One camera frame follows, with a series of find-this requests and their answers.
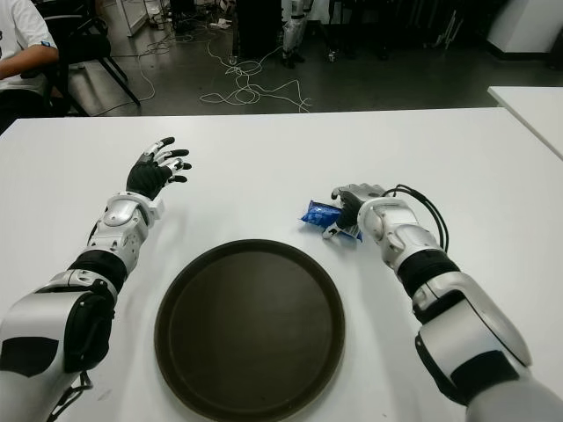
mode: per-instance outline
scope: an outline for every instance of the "black cable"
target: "black cable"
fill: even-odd
[[[67,410],[67,408],[76,402],[88,389],[93,389],[94,385],[91,383],[90,377],[86,371],[80,373],[80,385],[78,387],[74,387],[70,389],[69,398],[61,405],[60,409],[57,411],[53,411],[51,415],[48,417],[47,422],[54,422],[61,416],[61,414]]]
[[[434,209],[434,213],[433,216],[438,218],[438,220],[441,222],[442,227],[443,227],[443,231],[444,231],[444,245],[443,245],[443,249],[447,252],[448,249],[450,248],[450,233],[448,231],[448,226],[446,225],[446,221],[443,219],[442,214],[440,214],[440,211],[438,210],[438,207],[436,205],[434,205],[434,203],[432,203],[431,200],[429,200],[423,193],[420,193],[419,191],[416,191],[415,189],[412,189],[412,187],[409,187],[407,185],[401,185],[399,184],[398,187],[402,187],[405,188],[411,192],[414,192],[418,195],[420,195],[420,197],[430,206]]]
[[[434,205],[434,203],[432,203],[432,201],[429,200],[424,194],[415,189],[412,189],[412,187],[409,187],[407,185],[398,184],[396,187],[385,191],[382,196],[387,196],[390,193],[393,193],[393,197],[396,197],[397,193],[406,193],[407,195],[415,198],[428,210],[428,212],[434,218],[436,227],[438,228],[440,247],[443,248],[444,251],[448,252],[448,249],[450,248],[450,233],[448,231],[446,221],[444,221],[442,214],[440,214],[440,211],[438,211],[436,205]]]
[[[97,228],[98,228],[98,222],[96,222],[96,223],[94,224],[94,227],[91,228],[91,232],[90,232],[90,235],[88,236],[88,242],[86,242],[86,246],[88,246],[88,245],[90,244],[91,237],[94,236],[94,233],[96,233],[96,229],[97,229]]]

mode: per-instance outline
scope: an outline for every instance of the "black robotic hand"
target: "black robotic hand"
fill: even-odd
[[[174,143],[174,138],[165,138],[148,147],[139,157],[127,178],[127,191],[139,193],[154,200],[163,187],[173,182],[186,183],[187,178],[176,176],[182,170],[189,170],[192,165],[180,158],[187,156],[187,149],[162,151]]]
[[[368,200],[382,196],[384,192],[385,190],[381,186],[370,186],[367,183],[334,188],[331,197],[333,200],[336,200],[340,196],[342,213],[334,224],[326,228],[323,237],[328,239],[343,229],[355,226],[358,222],[358,212],[362,205]]]

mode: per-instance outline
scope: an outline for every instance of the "robot leg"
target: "robot leg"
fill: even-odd
[[[283,27],[283,58],[289,58],[299,43],[299,36],[306,25],[303,11],[305,0],[291,1],[291,19]]]
[[[299,34],[297,35],[297,43],[295,50],[301,47],[301,43],[303,42],[303,37],[305,36],[305,31],[307,29],[307,19],[308,19],[307,17],[309,16],[309,13],[311,13],[311,9],[313,7],[314,1],[315,0],[303,1],[303,14],[305,15],[305,17],[303,18],[303,24],[299,27]]]

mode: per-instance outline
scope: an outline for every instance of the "brown round tray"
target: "brown round tray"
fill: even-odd
[[[216,247],[188,265],[158,311],[158,365],[189,408],[219,421],[274,421],[311,402],[344,346],[338,291],[296,248]]]

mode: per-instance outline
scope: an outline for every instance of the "person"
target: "person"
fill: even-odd
[[[58,59],[53,37],[31,0],[0,0],[0,134],[16,119],[48,116],[45,77],[21,74]]]
[[[307,15],[311,12],[314,0],[291,0],[291,19],[283,27],[283,50],[281,64],[293,69],[295,63],[303,63],[305,59],[298,53],[305,29]]]

